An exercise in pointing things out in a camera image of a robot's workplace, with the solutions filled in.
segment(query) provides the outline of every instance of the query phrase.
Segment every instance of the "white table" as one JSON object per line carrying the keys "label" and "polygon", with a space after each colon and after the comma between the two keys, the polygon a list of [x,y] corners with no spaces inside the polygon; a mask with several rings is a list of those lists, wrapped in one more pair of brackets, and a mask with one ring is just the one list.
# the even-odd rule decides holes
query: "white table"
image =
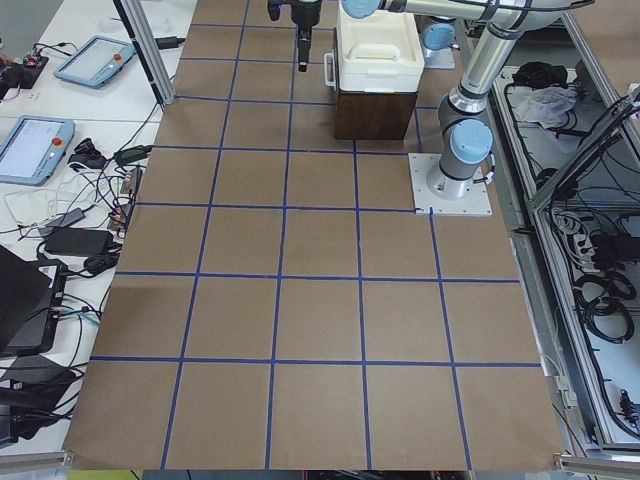
{"label": "white table", "polygon": [[[142,2],[156,37],[186,37],[197,0]],[[72,42],[79,48],[94,35],[128,41],[111,0],[65,0],[40,39],[48,45]],[[169,75],[178,67],[181,48],[161,51]],[[140,59],[135,56],[107,85],[91,89],[64,82],[53,72],[67,58],[47,49],[49,63],[31,90],[23,90],[14,100],[0,103],[0,116],[46,115],[70,119],[144,121],[156,103]],[[7,93],[11,98],[15,90]],[[159,121],[156,112],[153,121]]]}
{"label": "white table", "polygon": [[[155,36],[186,37],[197,0],[143,1],[142,3]],[[117,16],[111,0],[64,0],[40,42],[45,44],[73,42],[80,47],[94,35],[128,40],[122,23],[111,20]],[[31,219],[46,218],[47,211],[42,208],[42,202],[39,204],[35,199],[46,194],[47,190],[55,191],[72,175],[73,171],[66,162],[68,156],[73,153],[73,148],[82,139],[91,137],[96,147],[105,156],[111,156],[142,125],[155,105],[155,97],[137,57],[132,59],[109,84],[93,90],[55,78],[53,71],[66,57],[51,50],[47,50],[46,55],[50,57],[49,64],[38,79],[35,88],[20,92],[15,100],[0,103],[0,140],[6,138],[17,117],[21,115],[42,115],[74,120],[75,135],[67,149],[67,156],[60,162],[53,176],[41,187],[0,183],[0,197],[2,197],[0,198],[0,231],[15,228],[15,222],[4,202],[6,195],[15,193],[24,195],[20,200],[30,206],[27,213]],[[178,66],[180,49],[163,51],[162,58],[169,75],[173,75]],[[10,91],[7,97],[11,97],[14,93],[15,90]],[[152,144],[161,116],[162,112],[158,108],[130,146]],[[82,188],[80,186],[82,183],[78,182],[70,189],[74,189],[77,193],[79,188]],[[105,219],[107,213],[105,208],[95,207],[87,213],[87,218],[74,226],[95,227]],[[25,260],[35,259],[35,249],[39,240],[18,241],[18,238],[18,233],[0,235],[0,244]],[[81,257],[56,258],[60,258],[72,270],[80,270],[84,260]],[[114,269],[94,279],[69,279],[65,292],[83,298],[97,308],[111,283],[113,274]],[[79,303],[66,299],[64,303],[80,306]],[[84,321],[76,364],[89,359],[96,333],[97,328]],[[68,365],[77,345],[78,334],[77,319],[60,322],[53,348],[45,356],[60,365]],[[0,362],[0,366],[9,366],[11,362],[11,360]],[[61,401],[74,395],[80,388],[80,383],[80,381],[74,383]],[[31,440],[20,439],[18,443],[0,449],[0,455],[58,451],[62,448],[68,427],[68,421],[59,421],[50,427],[40,429]]]}
{"label": "white table", "polygon": [[[14,123],[13,119],[0,118],[0,138],[4,138]],[[76,133],[71,142],[72,146],[77,145],[82,139],[91,137],[96,147],[105,156],[110,156],[117,150],[129,136],[139,127],[137,122],[99,122],[99,121],[77,121]],[[147,124],[140,132],[136,141],[137,144],[150,144],[156,136],[158,123]],[[37,190],[55,190],[61,182],[69,178],[73,170],[66,165],[66,159],[58,165],[54,175],[41,187],[25,187],[19,185],[0,184],[0,197],[14,192],[34,193]],[[98,225],[104,220],[107,210],[102,207],[95,207],[87,212],[87,218],[74,225],[74,227],[91,227]],[[0,231],[15,228],[11,222],[11,216],[7,211],[4,201],[0,201]],[[36,258],[35,249],[39,243],[37,239],[25,239],[18,241],[19,235],[0,235],[0,245],[9,248],[25,260]],[[82,257],[56,257],[65,262],[70,269],[80,270]],[[93,279],[68,279],[65,292],[83,298],[90,304],[98,308],[100,301],[113,279],[114,269],[108,270]],[[64,304],[80,306],[79,303],[65,299]],[[82,342],[75,363],[86,362],[91,354],[91,349],[95,340],[97,328],[89,322],[84,321]],[[45,354],[50,360],[60,364],[68,365],[76,348],[79,334],[78,320],[70,318],[59,322],[53,348]],[[11,365],[12,360],[0,362],[0,366]],[[80,381],[71,385],[62,402],[74,395],[80,388]],[[0,455],[15,455],[23,453],[45,453],[57,451],[62,448],[62,442],[69,428],[68,421],[59,421],[56,424],[42,428],[32,440],[23,440],[9,447],[0,450]]]}

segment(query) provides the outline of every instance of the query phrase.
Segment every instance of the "power adapter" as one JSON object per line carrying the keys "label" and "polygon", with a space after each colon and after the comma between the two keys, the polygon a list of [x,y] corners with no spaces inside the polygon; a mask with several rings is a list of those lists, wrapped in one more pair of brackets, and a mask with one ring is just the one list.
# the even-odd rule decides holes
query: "power adapter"
{"label": "power adapter", "polygon": [[152,145],[136,145],[135,147],[126,148],[114,153],[113,160],[118,166],[124,167],[138,160],[144,160],[149,156],[149,152],[151,152],[152,149]]}
{"label": "power adapter", "polygon": [[96,255],[94,257],[87,258],[84,263],[84,269],[90,275],[94,277],[100,275],[102,272],[106,272],[110,268],[115,267],[118,264],[120,255],[117,253]]}
{"label": "power adapter", "polygon": [[52,255],[92,257],[102,255],[112,243],[111,232],[64,227],[47,237],[44,250]]}
{"label": "power adapter", "polygon": [[185,40],[185,38],[179,38],[176,36],[160,37],[156,38],[156,45],[158,45],[158,50],[167,50],[169,48],[178,48]]}

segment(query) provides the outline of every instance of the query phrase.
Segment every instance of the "grid square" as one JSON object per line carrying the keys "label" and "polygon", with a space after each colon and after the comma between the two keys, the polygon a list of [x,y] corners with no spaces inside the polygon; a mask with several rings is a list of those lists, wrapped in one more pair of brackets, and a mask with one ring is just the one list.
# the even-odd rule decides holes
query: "grid square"
{"label": "grid square", "polygon": [[282,212],[215,208],[211,212],[202,271],[275,275]]}
{"label": "grid square", "polygon": [[290,210],[284,273],[304,276],[356,276],[356,219],[352,212]]}
{"label": "grid square", "polygon": [[289,137],[289,105],[238,103],[229,107],[224,146],[285,149]]}
{"label": "grid square", "polygon": [[275,280],[200,278],[189,357],[270,358],[275,296]]}
{"label": "grid square", "polygon": [[416,109],[418,124],[420,125],[420,140],[422,141],[422,153],[442,153],[444,141],[442,129],[438,120],[438,111],[434,109]]}
{"label": "grid square", "polygon": [[403,140],[356,140],[356,150],[364,153],[416,153],[421,151],[420,138],[414,114]]}
{"label": "grid square", "polygon": [[233,98],[287,102],[291,99],[290,63],[238,62]]}
{"label": "grid square", "polygon": [[460,52],[454,50],[453,58],[456,63],[454,70],[424,69],[418,85],[418,106],[437,108],[442,98],[458,85],[464,73]]}
{"label": "grid square", "polygon": [[334,29],[338,24],[338,2],[328,0],[322,4],[320,22],[317,28]]}
{"label": "grid square", "polygon": [[[262,5],[262,8],[266,10],[266,3]],[[293,46],[295,42],[295,28],[245,27],[240,48],[240,59],[293,62]]]}
{"label": "grid square", "polygon": [[286,161],[284,152],[223,151],[215,203],[282,205]]}
{"label": "grid square", "polygon": [[177,371],[177,363],[92,360],[64,442],[74,466],[160,468]]}
{"label": "grid square", "polygon": [[436,278],[431,227],[413,213],[360,213],[365,277]]}
{"label": "grid square", "polygon": [[355,207],[352,154],[292,153],[289,162],[289,205]]}
{"label": "grid square", "polygon": [[360,207],[413,210],[406,155],[358,154]]}
{"label": "grid square", "polygon": [[204,207],[138,205],[133,210],[118,270],[195,272],[206,216]]}
{"label": "grid square", "polygon": [[[179,357],[193,281],[190,277],[117,275],[93,355]],[[160,329],[159,318],[167,319]]]}
{"label": "grid square", "polygon": [[271,468],[366,468],[360,367],[278,365],[275,381]]}
{"label": "grid square", "polygon": [[467,470],[451,368],[367,367],[367,389],[374,468]]}
{"label": "grid square", "polygon": [[309,64],[306,72],[297,69],[293,79],[293,99],[306,103],[336,103],[336,93],[324,84],[324,65]]}
{"label": "grid square", "polygon": [[448,362],[436,283],[365,282],[368,360]]}
{"label": "grid square", "polygon": [[235,62],[230,60],[180,60],[173,85],[178,95],[229,98]]}
{"label": "grid square", "polygon": [[293,106],[291,148],[294,150],[352,151],[351,140],[336,140],[333,105]]}
{"label": "grid square", "polygon": [[191,23],[242,25],[246,1],[215,0],[198,2]]}
{"label": "grid square", "polygon": [[360,360],[359,312],[355,281],[284,280],[278,359]]}
{"label": "grid square", "polygon": [[227,102],[178,98],[162,115],[156,145],[218,148]]}
{"label": "grid square", "polygon": [[[325,6],[328,5],[329,2],[324,2],[322,6],[322,10],[325,9]],[[321,17],[324,17],[325,12],[321,12]],[[322,28],[315,28],[313,30],[313,45],[311,47],[311,51],[309,52],[309,61],[310,62],[324,62],[324,54],[330,52],[333,49],[333,30],[323,30]]]}
{"label": "grid square", "polygon": [[436,217],[444,278],[518,279],[509,236],[493,206],[490,218]]}
{"label": "grid square", "polygon": [[191,25],[182,58],[226,58],[238,56],[242,27]]}
{"label": "grid square", "polygon": [[217,150],[156,148],[142,178],[138,200],[209,203],[217,157]]}
{"label": "grid square", "polygon": [[519,284],[447,284],[445,294],[457,361],[540,361]]}
{"label": "grid square", "polygon": [[[203,385],[215,388],[203,395]],[[263,468],[268,397],[268,365],[186,364],[167,468]],[[194,448],[196,439],[215,448]]]}
{"label": "grid square", "polygon": [[457,372],[474,470],[552,470],[564,447],[542,369]]}

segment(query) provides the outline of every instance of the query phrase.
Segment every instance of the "white cloth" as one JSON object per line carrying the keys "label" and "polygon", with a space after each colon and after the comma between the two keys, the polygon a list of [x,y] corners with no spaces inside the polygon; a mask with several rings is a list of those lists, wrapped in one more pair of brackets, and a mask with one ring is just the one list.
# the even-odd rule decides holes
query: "white cloth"
{"label": "white cloth", "polygon": [[577,93],[568,88],[534,90],[514,113],[521,122],[539,123],[543,128],[559,127],[567,122],[566,113],[576,104],[576,97]]}

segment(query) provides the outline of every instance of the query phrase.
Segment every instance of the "charger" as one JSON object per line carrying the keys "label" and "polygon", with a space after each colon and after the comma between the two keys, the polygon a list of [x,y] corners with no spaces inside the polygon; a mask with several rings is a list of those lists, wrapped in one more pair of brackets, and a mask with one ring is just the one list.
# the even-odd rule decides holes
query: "charger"
{"label": "charger", "polygon": [[95,255],[93,257],[87,258],[84,261],[83,266],[87,273],[95,277],[96,275],[99,275],[102,272],[106,272],[110,268],[115,267],[118,264],[119,258],[120,254],[118,253]]}
{"label": "charger", "polygon": [[159,50],[167,50],[168,48],[178,48],[186,39],[180,37],[160,37],[156,38],[156,45]]}
{"label": "charger", "polygon": [[153,145],[136,145],[135,147],[125,148],[113,154],[113,160],[119,167],[124,167],[138,160],[144,160],[149,156],[149,152],[153,149]]}

